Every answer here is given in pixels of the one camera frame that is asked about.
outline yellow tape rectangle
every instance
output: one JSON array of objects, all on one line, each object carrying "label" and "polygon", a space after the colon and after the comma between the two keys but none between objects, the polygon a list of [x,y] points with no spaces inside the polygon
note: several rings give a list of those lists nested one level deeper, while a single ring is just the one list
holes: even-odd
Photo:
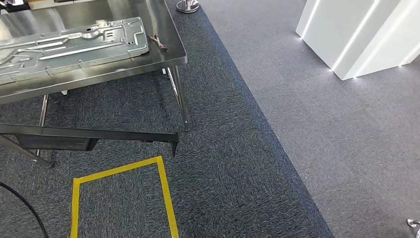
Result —
[{"label": "yellow tape rectangle", "polygon": [[173,238],[178,238],[178,227],[176,225],[175,213],[172,207],[172,200],[169,193],[168,181],[166,179],[165,167],[163,166],[162,156],[153,157],[147,160],[138,161],[132,164],[123,165],[114,169],[105,170],[81,178],[73,179],[73,193],[71,198],[71,230],[70,237],[77,238],[78,222],[79,222],[79,193],[80,184],[84,182],[101,179],[117,173],[122,173],[128,170],[136,169],[141,166],[157,164],[157,171],[159,173],[160,183],[162,185],[163,200],[165,202],[166,214],[168,216],[169,230]]}]

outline floor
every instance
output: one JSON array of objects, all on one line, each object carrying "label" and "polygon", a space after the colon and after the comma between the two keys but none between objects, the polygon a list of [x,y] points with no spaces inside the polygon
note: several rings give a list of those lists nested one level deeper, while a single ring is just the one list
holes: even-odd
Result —
[{"label": "floor", "polygon": [[[333,237],[204,12],[177,13],[176,2],[167,0],[188,53],[190,132],[160,71],[70,90],[49,104],[46,125],[179,131],[177,155],[165,143],[100,140],[92,152],[43,151],[55,161],[45,169],[0,147],[0,180],[50,237],[67,237],[73,178],[162,155],[181,237]],[[1,123],[36,125],[41,101],[1,105]],[[79,236],[170,237],[159,179],[150,165],[82,184]],[[0,236],[39,237],[27,207],[0,191]]]},{"label": "floor", "polygon": [[420,59],[340,81],[298,39],[305,0],[200,0],[338,238],[414,237]]}]

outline table top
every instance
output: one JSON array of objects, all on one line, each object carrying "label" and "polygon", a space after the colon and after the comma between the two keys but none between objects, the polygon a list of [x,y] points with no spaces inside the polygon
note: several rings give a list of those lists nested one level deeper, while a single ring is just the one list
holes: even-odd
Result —
[{"label": "table top", "polygon": [[149,52],[130,59],[0,85],[0,104],[84,87],[187,63],[187,54],[164,0],[93,0],[0,16],[0,40],[142,18],[147,35],[157,34],[168,51],[149,41]]}]

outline stamped metal sheet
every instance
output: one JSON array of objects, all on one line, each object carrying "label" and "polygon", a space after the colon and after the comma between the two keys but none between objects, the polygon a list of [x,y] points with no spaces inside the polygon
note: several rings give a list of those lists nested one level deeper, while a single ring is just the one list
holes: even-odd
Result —
[{"label": "stamped metal sheet", "polygon": [[0,41],[0,84],[124,60],[147,53],[141,18]]}]

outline white display stand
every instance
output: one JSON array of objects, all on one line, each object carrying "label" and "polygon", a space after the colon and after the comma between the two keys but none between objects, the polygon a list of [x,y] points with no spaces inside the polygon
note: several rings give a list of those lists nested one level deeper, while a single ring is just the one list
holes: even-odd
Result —
[{"label": "white display stand", "polygon": [[420,0],[308,0],[296,32],[341,79],[420,54]]}]

